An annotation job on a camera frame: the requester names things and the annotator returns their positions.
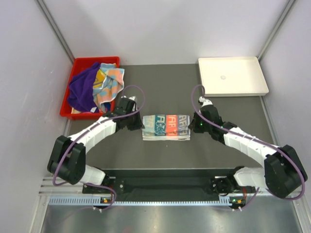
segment gray tabletop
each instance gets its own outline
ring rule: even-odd
[[[123,66],[125,85],[135,84],[146,95],[141,116],[186,114],[193,117],[190,95],[200,83],[198,65]],[[126,90],[142,95],[137,89]],[[237,124],[245,132],[272,143],[271,134],[259,97],[210,98],[224,121]],[[89,126],[92,120],[71,123],[70,135]],[[143,141],[141,131],[121,130],[89,151],[86,162],[99,168],[232,168],[257,167],[254,160],[241,152],[211,139],[209,134],[191,133],[190,141]]]

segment metal floor plate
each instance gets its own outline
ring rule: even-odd
[[[291,201],[256,197],[244,211],[205,206],[116,206],[103,213],[81,210],[53,228],[81,206],[48,206],[41,233],[299,233]]]

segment white wall panel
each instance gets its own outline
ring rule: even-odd
[[[282,145],[293,146],[311,177],[311,1],[299,0],[264,56],[265,101]],[[306,198],[311,206],[311,185]]]
[[[0,232],[27,232],[71,63],[34,0],[0,3]]]
[[[124,65],[256,56],[286,0],[45,0],[75,57]]]

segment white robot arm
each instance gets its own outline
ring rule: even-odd
[[[48,163],[48,171],[55,173],[64,152],[72,142],[76,141],[71,149],[70,157],[67,156],[65,158],[57,176],[70,184],[78,182],[96,185],[106,184],[109,181],[109,177],[102,170],[86,165],[86,154],[97,143],[123,129],[125,126],[129,130],[143,128],[139,112],[132,116],[110,120],[112,117],[127,115],[136,110],[136,97],[127,98],[124,96],[113,112],[104,114],[86,129],[69,137],[58,137]]]
[[[189,128],[195,133],[209,133],[214,140],[241,151],[261,165],[260,168],[237,167],[230,172],[225,182],[231,186],[228,187],[227,192],[243,186],[253,186],[269,189],[277,197],[285,198],[298,188],[301,185],[301,180],[297,171],[274,148],[279,148],[286,153],[298,166],[304,180],[307,180],[306,172],[292,147],[286,145],[281,148],[271,144],[271,147],[268,147],[257,142],[254,136],[245,133],[235,124],[223,122],[210,100],[200,97],[199,103],[202,105],[199,113],[221,128],[230,130],[230,133],[205,122],[197,113],[194,113]]]

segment folded towel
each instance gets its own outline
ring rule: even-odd
[[[75,75],[69,83],[70,95],[67,101],[75,110],[79,112],[99,112],[93,99],[93,84],[99,68],[100,64],[95,62],[92,67]]]
[[[124,69],[116,68],[115,64],[102,63],[97,71],[93,85],[93,100],[105,112],[107,103],[114,100],[124,89]]]
[[[143,140],[190,140],[188,115],[144,116]]]

